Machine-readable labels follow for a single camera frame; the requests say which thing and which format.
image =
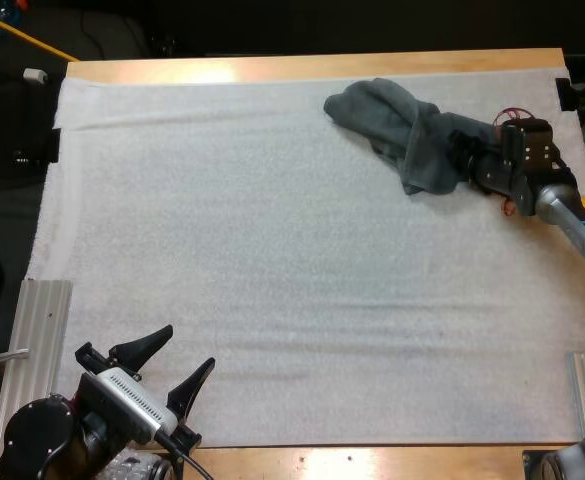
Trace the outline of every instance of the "white mat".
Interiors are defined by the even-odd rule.
[[[393,79],[442,111],[547,119],[585,194],[558,75]],[[60,392],[83,342],[173,323],[144,382],[163,395],[216,357],[190,422],[208,446],[577,440],[585,262],[497,197],[406,197],[322,111],[351,81],[65,81],[29,271],[75,282]]]

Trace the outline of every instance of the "gray towel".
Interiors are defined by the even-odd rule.
[[[454,130],[497,144],[494,127],[415,99],[390,80],[376,78],[328,97],[325,112],[341,127],[366,137],[372,149],[401,176],[408,195],[426,190],[450,193],[465,175],[448,159]]]

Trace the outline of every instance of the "wooden table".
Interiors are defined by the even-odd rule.
[[[70,63],[67,73],[97,82],[152,84],[553,67],[564,67],[560,49],[80,62]],[[211,448],[198,450],[194,458],[219,480],[520,480],[524,448],[556,447],[560,446]]]

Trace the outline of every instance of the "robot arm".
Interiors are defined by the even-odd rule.
[[[212,477],[190,452],[201,435],[183,421],[214,359],[204,362],[168,394],[156,400],[141,384],[138,370],[172,337],[172,326],[113,347],[104,358],[90,343],[76,351],[87,370],[72,400],[61,395],[23,406],[8,422],[0,458],[0,480],[87,480],[100,472],[130,441],[154,440],[164,447],[183,477],[184,463]]]
[[[502,150],[495,153],[477,138],[455,132],[451,160],[481,190],[510,198],[521,215],[559,226],[585,258],[585,208],[574,175],[552,143],[550,125],[535,118],[509,120],[501,138]],[[547,453],[529,478],[585,480],[585,438]]]

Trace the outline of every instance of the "yellow pole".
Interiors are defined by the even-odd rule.
[[[7,23],[2,22],[1,20],[0,20],[0,28],[2,28],[3,30],[7,30],[8,32],[16,35],[17,37],[22,38],[26,42],[29,42],[33,45],[36,45],[37,47],[42,48],[43,50],[47,50],[48,52],[61,57],[63,60],[67,60],[68,62],[79,62],[80,61],[78,58],[73,57],[72,55],[68,55],[67,53],[62,52],[61,50],[58,50],[54,47],[51,47],[47,43],[43,43],[41,40],[37,40],[36,38],[31,37],[27,33],[23,33],[21,30],[18,30],[16,28],[14,28],[12,25],[8,25]]]

